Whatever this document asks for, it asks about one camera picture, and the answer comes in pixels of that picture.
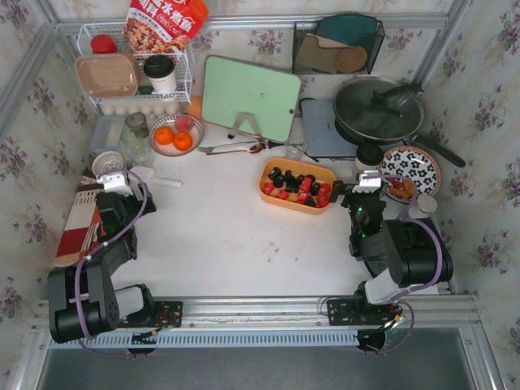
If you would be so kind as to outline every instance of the white handle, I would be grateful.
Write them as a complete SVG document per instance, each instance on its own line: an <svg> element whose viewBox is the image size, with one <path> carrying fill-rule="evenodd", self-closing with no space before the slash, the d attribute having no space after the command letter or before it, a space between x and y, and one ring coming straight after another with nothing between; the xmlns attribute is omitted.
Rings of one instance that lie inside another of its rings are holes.
<svg viewBox="0 0 520 390"><path fill-rule="evenodd" d="M182 187L182 181L163 179L162 177L154 177L152 183L156 185L164 185L165 187L172 187L173 189L180 189Z"/></svg>

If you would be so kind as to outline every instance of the orange plastic tray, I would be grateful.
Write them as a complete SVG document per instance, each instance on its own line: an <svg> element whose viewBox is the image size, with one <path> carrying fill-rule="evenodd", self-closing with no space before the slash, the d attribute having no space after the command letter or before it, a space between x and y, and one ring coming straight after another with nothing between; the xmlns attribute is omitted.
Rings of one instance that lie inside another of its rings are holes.
<svg viewBox="0 0 520 390"><path fill-rule="evenodd" d="M271 195L266 195L264 192L262 192L262 189L265 183L271 182L267 175L269 175L269 172L271 172L274 167L278 167L282 172L290 170L295 177L298 175L312 175L316 178L317 182L327 183L331 187L336 180L336 175L334 175L334 173L328 169L316 167L315 165L306 164L304 162L288 160L286 158L273 158L266 163L262 174L260 175L260 180L258 181L258 191L260 191L260 196L265 202L311 215L323 214L325 210L331 206L329 204L325 207L317 209L316 207L301 205L296 203L296 193L289 194L289 198L287 200L277 198L276 195L278 195L278 193L284 189L284 187L275 188Z"/></svg>

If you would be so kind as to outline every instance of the patterned plate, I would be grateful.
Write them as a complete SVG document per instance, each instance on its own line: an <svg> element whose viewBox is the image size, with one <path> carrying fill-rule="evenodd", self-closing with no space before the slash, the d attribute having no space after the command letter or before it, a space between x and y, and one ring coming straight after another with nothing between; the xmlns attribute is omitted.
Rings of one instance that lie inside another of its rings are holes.
<svg viewBox="0 0 520 390"><path fill-rule="evenodd" d="M425 193L434 196L440 187L440 169L437 161L422 149L413 146L399 146L384 154L379 165L383 175L401 175L408 177L417 185L418 195ZM392 183L385 180L388 186ZM410 199L387 192L387 195L401 203L410 203Z"/></svg>
<svg viewBox="0 0 520 390"><path fill-rule="evenodd" d="M168 126L169 128L173 129L173 132L175 134L178 133L174 123L176 122L176 119L180 116L189 116L191 119L193 119L194 122L192 129L188 132L188 134L193 138L193 145L190 149L186 150L185 152L181 152L173 144L160 145L155 141L155 130L157 130L158 128ZM183 154L187 154L192 150L195 150L201 144L202 138L204 138L204 128L202 127L202 123L197 118L193 118L190 115L178 114L166 116L158 120L156 124L152 127L152 129L149 131L148 142L150 147L157 153L166 157L177 157L182 156Z"/></svg>

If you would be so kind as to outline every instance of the food package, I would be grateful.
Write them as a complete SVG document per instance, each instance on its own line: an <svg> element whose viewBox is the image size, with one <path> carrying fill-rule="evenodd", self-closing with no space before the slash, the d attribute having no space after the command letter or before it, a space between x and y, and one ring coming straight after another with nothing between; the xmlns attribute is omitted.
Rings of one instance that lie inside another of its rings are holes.
<svg viewBox="0 0 520 390"><path fill-rule="evenodd" d="M202 0L132 0L123 34L134 53L184 51L207 17Z"/></svg>

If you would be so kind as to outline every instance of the pan handle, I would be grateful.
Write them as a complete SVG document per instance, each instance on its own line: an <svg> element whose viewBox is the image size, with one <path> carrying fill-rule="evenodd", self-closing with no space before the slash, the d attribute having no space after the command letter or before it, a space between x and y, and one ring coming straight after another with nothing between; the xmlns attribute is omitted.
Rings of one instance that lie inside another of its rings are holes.
<svg viewBox="0 0 520 390"><path fill-rule="evenodd" d="M437 142L418 134L415 136L414 142L421 144L423 146L426 146L427 148L430 148L431 150L434 150L438 154L440 154L442 157L446 158L448 161L450 161L453 165L459 168L463 168L466 166L466 161L464 161L462 158L458 157L454 152L447 150L442 145L439 145Z"/></svg>
<svg viewBox="0 0 520 390"><path fill-rule="evenodd" d="M423 87L420 83L413 83L407 85L400 85L396 88L389 89L383 93L379 93L374 90L374 100L376 102L386 102L392 96L402 95L403 93L416 93L424 92Z"/></svg>

